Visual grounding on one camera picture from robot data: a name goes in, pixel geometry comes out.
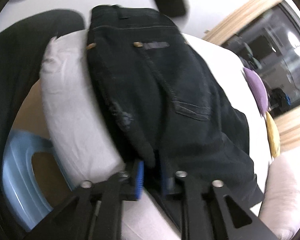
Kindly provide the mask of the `black denim pants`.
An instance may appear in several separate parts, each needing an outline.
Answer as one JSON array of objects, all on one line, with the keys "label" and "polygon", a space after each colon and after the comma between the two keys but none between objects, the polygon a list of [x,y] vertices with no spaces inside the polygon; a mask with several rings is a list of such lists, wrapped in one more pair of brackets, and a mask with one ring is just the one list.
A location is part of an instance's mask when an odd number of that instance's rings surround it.
[{"label": "black denim pants", "polygon": [[204,59],[153,9],[99,5],[87,39],[91,83],[124,162],[145,163],[145,189],[176,226],[180,203],[162,192],[162,162],[202,185],[225,182],[246,207],[262,202],[246,116]]}]

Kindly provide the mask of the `right beige curtain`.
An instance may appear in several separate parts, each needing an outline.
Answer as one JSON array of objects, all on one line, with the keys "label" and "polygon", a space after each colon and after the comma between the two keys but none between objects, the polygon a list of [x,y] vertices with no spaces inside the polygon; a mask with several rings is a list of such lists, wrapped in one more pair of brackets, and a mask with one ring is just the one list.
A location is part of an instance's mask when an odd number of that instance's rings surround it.
[{"label": "right beige curtain", "polygon": [[246,25],[283,0],[249,0],[211,29],[203,40],[222,45]]}]

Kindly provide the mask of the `purple cushion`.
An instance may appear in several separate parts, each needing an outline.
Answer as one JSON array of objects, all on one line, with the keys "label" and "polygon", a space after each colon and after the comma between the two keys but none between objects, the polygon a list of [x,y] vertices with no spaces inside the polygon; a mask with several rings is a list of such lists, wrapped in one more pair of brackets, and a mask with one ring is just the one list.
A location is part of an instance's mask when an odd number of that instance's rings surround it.
[{"label": "purple cushion", "polygon": [[264,116],[268,110],[269,99],[266,87],[260,76],[253,70],[243,68],[245,79],[256,101],[259,113]]}]

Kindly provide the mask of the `light blue plastic stool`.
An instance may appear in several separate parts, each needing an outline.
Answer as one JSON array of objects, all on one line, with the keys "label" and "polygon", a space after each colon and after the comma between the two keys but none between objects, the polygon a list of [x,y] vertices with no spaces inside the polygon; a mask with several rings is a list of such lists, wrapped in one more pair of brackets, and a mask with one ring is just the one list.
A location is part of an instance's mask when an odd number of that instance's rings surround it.
[{"label": "light blue plastic stool", "polygon": [[3,155],[2,190],[12,215],[27,232],[52,211],[32,167],[32,157],[39,152],[45,152],[53,158],[66,188],[72,189],[51,140],[25,130],[12,129]]}]

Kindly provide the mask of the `beige curtain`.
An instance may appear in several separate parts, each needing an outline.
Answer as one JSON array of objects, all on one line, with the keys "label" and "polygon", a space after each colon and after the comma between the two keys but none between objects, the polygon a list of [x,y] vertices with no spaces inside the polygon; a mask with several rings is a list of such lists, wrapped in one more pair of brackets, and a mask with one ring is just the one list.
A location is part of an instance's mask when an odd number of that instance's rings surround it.
[{"label": "beige curtain", "polygon": [[283,0],[249,0],[211,29],[203,40],[222,45],[246,25]]},{"label": "beige curtain", "polygon": [[280,134],[281,152],[300,146],[300,106],[274,119]]}]

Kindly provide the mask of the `left beige curtain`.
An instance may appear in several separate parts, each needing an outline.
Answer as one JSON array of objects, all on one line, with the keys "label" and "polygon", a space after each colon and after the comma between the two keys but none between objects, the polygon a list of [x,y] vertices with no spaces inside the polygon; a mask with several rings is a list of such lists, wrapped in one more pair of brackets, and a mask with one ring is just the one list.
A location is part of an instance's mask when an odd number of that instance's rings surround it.
[{"label": "left beige curtain", "polygon": [[300,106],[274,119],[280,134],[281,152],[300,146]]}]

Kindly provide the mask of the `dark clothes on rack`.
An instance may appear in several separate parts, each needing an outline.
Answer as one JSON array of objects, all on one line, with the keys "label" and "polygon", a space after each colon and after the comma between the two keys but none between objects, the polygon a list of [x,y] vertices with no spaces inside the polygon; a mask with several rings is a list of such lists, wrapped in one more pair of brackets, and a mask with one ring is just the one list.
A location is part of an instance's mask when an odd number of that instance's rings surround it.
[{"label": "dark clothes on rack", "polygon": [[271,110],[283,113],[290,109],[290,97],[279,87],[271,90],[270,100]]}]

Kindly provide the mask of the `white bed mattress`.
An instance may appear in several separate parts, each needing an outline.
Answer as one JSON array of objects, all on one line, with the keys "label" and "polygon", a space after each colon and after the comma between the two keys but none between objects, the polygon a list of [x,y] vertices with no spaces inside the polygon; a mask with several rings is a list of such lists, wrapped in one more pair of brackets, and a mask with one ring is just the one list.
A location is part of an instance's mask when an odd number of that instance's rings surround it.
[{"label": "white bed mattress", "polygon": [[[254,162],[257,184],[264,193],[271,160],[266,124],[242,73],[243,64],[231,51],[183,34],[191,47],[204,59],[232,107],[243,112],[250,132],[250,157]],[[19,110],[13,129],[25,130],[51,140],[72,189],[81,181],[99,182],[124,168],[93,94],[84,45],[87,30],[60,38],[53,37],[39,61],[40,81],[31,88]],[[45,153],[32,157],[34,175],[44,197],[53,207],[70,190],[53,158]],[[178,239],[149,195],[140,204],[124,204],[124,236],[138,239]],[[151,227],[143,227],[132,215],[153,215]]]}]

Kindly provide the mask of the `rolled white duvet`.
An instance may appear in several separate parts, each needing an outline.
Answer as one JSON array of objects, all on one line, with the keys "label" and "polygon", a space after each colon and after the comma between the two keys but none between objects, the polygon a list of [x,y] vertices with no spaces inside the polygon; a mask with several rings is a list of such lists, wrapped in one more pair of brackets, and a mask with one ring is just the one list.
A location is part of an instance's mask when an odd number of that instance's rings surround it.
[{"label": "rolled white duvet", "polygon": [[271,163],[258,217],[278,239],[292,239],[300,229],[300,151]]}]

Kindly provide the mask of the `yellow cushion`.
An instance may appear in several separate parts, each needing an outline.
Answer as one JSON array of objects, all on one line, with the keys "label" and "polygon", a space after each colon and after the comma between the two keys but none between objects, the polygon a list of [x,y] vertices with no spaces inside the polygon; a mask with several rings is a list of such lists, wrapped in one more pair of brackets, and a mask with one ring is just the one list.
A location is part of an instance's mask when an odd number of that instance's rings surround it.
[{"label": "yellow cushion", "polygon": [[275,124],[275,121],[269,112],[266,112],[265,120],[270,153],[273,158],[277,158],[281,154],[281,141],[279,130],[277,129],[277,125]]}]

